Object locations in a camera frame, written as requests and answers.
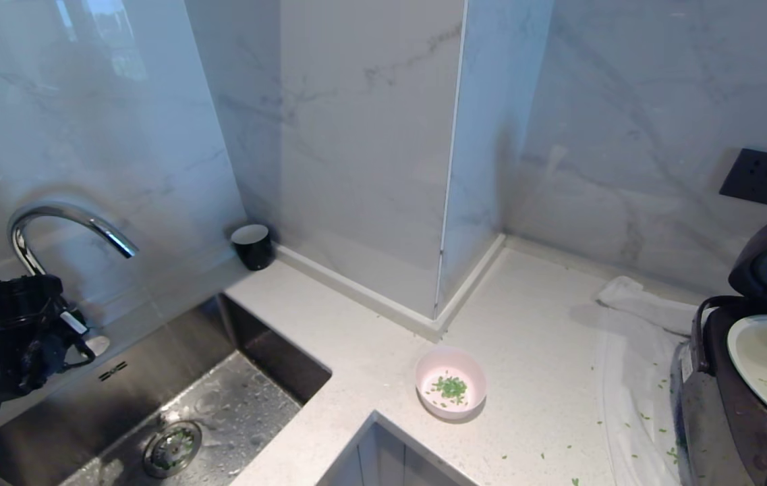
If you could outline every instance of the black mug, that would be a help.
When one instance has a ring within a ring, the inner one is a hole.
[[[265,225],[244,225],[230,235],[230,243],[248,270],[263,270],[275,259],[273,241]]]

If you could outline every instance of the black outlet cover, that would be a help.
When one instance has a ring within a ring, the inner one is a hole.
[[[767,204],[767,152],[741,150],[719,194]]]

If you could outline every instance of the stainless steel sink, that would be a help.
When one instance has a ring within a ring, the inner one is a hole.
[[[223,486],[331,377],[211,298],[0,428],[0,484]]]

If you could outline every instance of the sink drain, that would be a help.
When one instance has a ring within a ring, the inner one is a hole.
[[[143,470],[152,477],[170,477],[192,463],[198,455],[202,433],[195,422],[168,425],[149,441],[143,452]]]

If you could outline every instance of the small bowl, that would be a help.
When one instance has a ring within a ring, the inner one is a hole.
[[[438,379],[460,378],[467,385],[463,403],[445,399],[434,384]],[[482,367],[469,354],[451,346],[435,346],[416,363],[416,391],[422,405],[446,421],[458,421],[472,414],[485,401],[488,382]]]

